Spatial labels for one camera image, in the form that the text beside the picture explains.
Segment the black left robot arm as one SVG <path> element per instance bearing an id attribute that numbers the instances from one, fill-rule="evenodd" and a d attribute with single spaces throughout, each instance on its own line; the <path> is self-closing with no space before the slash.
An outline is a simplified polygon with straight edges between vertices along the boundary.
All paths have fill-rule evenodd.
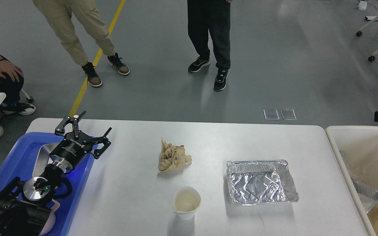
<path id="1" fill-rule="evenodd" d="M 107 132 L 80 130 L 82 116 L 16 142 L 0 168 L 0 236 L 66 235 L 91 165 L 111 145 Z"/>

